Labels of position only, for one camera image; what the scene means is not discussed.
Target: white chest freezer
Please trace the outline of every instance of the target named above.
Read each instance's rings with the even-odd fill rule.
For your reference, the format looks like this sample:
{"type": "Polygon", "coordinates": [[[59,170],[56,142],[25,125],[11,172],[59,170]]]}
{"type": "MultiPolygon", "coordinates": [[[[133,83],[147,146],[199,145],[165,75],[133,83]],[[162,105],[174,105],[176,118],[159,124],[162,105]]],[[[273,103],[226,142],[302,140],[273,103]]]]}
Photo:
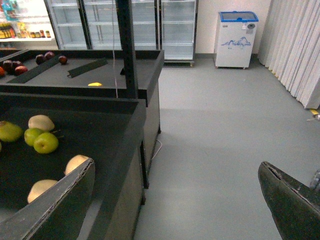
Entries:
{"type": "Polygon", "coordinates": [[[249,67],[258,23],[252,11],[219,12],[214,44],[215,67],[249,67]]]}

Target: white curtain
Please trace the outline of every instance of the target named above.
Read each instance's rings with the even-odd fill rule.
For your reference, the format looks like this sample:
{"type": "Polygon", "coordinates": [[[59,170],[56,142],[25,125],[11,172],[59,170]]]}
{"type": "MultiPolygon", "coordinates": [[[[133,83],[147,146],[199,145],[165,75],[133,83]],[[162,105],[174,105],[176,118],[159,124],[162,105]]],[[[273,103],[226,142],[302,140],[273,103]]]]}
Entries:
{"type": "Polygon", "coordinates": [[[320,0],[271,0],[258,58],[306,109],[317,109],[320,0]]]}

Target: white wall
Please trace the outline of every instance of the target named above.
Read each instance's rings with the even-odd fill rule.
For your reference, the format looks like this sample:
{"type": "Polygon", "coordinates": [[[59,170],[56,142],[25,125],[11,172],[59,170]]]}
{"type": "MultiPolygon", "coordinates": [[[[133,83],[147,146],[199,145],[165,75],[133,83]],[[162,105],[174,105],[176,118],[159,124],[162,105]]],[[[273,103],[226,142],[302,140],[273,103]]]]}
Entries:
{"type": "Polygon", "coordinates": [[[215,48],[218,12],[252,11],[259,23],[253,44],[253,54],[257,54],[264,31],[271,0],[198,0],[195,52],[213,54],[215,48]]]}

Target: cable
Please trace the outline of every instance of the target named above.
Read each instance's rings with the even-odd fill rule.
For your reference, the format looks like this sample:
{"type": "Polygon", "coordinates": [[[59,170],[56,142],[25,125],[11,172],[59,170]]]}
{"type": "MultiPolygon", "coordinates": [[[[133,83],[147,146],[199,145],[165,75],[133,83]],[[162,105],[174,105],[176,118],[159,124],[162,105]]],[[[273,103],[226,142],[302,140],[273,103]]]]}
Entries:
{"type": "Polygon", "coordinates": [[[114,76],[114,85],[115,85],[115,96],[118,98],[118,83],[116,75],[116,57],[115,57],[115,23],[114,23],[114,0],[112,0],[112,55],[113,55],[113,76],[114,76]]]}
{"type": "Polygon", "coordinates": [[[162,142],[160,142],[158,139],[157,139],[157,141],[160,143],[160,147],[159,147],[159,149],[155,152],[155,154],[153,154],[153,157],[151,158],[151,160],[154,159],[154,158],[157,156],[158,152],[159,152],[160,149],[162,148],[162,142]]]}

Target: cabinet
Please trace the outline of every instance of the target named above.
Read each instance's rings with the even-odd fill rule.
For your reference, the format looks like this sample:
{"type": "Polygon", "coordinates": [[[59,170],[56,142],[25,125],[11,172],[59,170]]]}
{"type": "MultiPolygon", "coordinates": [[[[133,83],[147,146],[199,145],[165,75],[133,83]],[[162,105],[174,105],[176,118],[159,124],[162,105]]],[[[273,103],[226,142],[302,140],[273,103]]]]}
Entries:
{"type": "MultiPolygon", "coordinates": [[[[121,50],[115,0],[44,0],[61,50],[121,50]]],[[[193,63],[198,0],[132,0],[135,50],[193,63]]]]}

